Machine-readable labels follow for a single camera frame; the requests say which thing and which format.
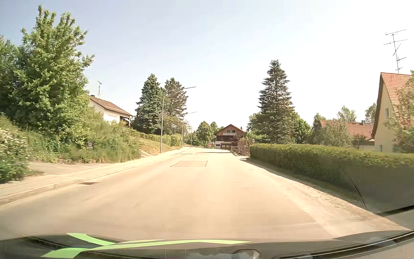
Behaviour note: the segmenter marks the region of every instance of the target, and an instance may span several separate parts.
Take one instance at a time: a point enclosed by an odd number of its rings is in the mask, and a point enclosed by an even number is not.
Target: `sidewalk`
[[[0,205],[29,197],[35,194],[56,190],[72,184],[77,184],[94,178],[128,170],[145,164],[167,159],[171,156],[188,150],[190,147],[171,150],[165,153],[132,160],[124,163],[109,164],[101,167],[91,167],[72,172],[59,172],[58,174],[43,174],[27,177],[22,181],[13,181],[0,184]]]

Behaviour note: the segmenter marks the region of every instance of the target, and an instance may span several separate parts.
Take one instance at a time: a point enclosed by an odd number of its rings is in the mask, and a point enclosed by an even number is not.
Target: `curb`
[[[169,158],[169,157],[178,155],[178,154],[180,154],[184,151],[186,151],[186,150],[182,150],[180,152],[170,154],[169,156],[167,156],[165,158]],[[164,158],[158,159],[156,161],[147,162],[147,163],[144,163],[144,164],[141,164],[141,165],[126,167],[126,168],[119,169],[117,171],[112,171],[112,172],[102,174],[102,175],[99,175],[99,176],[94,176],[94,177],[90,177],[90,178],[86,178],[86,179],[70,179],[70,180],[66,180],[66,181],[62,181],[62,182],[51,183],[51,184],[47,184],[47,185],[44,185],[44,186],[39,186],[39,187],[30,189],[30,190],[26,190],[26,191],[22,191],[22,192],[18,192],[18,193],[9,194],[9,195],[0,197],[0,205],[4,205],[4,204],[7,204],[9,202],[20,200],[20,199],[30,197],[30,196],[33,196],[33,195],[36,195],[36,194],[40,194],[40,193],[43,193],[43,192],[57,190],[57,189],[60,189],[60,188],[63,188],[63,187],[69,186],[69,185],[73,185],[73,184],[77,184],[77,183],[84,182],[84,181],[87,181],[87,180],[92,180],[92,179],[95,179],[95,178],[111,175],[111,174],[118,173],[118,172],[121,172],[121,171],[124,171],[124,170],[130,170],[130,169],[142,166],[142,165],[147,165],[147,164],[157,162],[157,161],[162,161],[162,160],[164,160]]]

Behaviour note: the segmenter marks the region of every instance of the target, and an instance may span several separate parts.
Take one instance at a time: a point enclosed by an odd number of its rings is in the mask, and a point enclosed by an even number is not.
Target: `green hood stripe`
[[[154,241],[161,241],[164,239],[143,239],[143,240],[134,240],[134,241],[125,241],[117,244],[127,244],[127,243],[143,243],[143,242],[154,242]]]
[[[101,245],[101,246],[108,246],[108,245],[115,244],[113,242],[108,242],[108,241],[105,241],[105,240],[101,240],[101,239],[98,239],[98,238],[95,238],[95,237],[88,236],[87,234],[83,234],[83,233],[67,233],[67,234],[72,236],[72,237],[75,237],[77,239],[81,239],[81,240],[84,240],[86,242]]]
[[[236,241],[236,240],[219,240],[219,239],[199,239],[199,240],[175,240],[175,241],[162,241],[162,242],[139,243],[139,244],[109,245],[109,246],[102,246],[102,247],[96,247],[96,248],[63,248],[63,249],[48,252],[42,257],[71,259],[77,256],[79,253],[85,252],[85,251],[100,251],[100,250],[110,250],[110,249],[151,247],[151,246],[187,244],[187,243],[211,243],[211,244],[235,245],[235,244],[243,244],[243,243],[250,243],[250,242],[249,241]]]

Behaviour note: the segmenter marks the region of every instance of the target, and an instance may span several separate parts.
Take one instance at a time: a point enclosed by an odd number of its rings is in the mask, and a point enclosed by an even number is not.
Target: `fence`
[[[249,156],[250,155],[250,148],[249,147],[231,147],[231,149],[233,152],[236,152],[238,154],[241,154],[243,156]]]

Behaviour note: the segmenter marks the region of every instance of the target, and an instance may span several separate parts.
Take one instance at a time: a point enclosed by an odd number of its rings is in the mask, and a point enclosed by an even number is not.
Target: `street lamp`
[[[184,123],[184,117],[186,116],[186,115],[188,115],[188,114],[192,114],[192,113],[196,113],[196,112],[189,112],[189,113],[185,113],[184,115],[183,115],[183,120],[181,120],[181,147],[183,148],[183,130],[184,130],[184,127],[183,127],[183,123]]]
[[[188,87],[188,88],[184,88],[183,87],[183,90],[190,89],[190,88],[194,88],[194,87],[195,86]],[[166,95],[164,95],[164,97],[162,98],[162,113],[161,113],[161,153],[162,153],[162,126],[163,126],[163,123],[164,123],[164,100],[165,100],[165,98],[166,98]]]

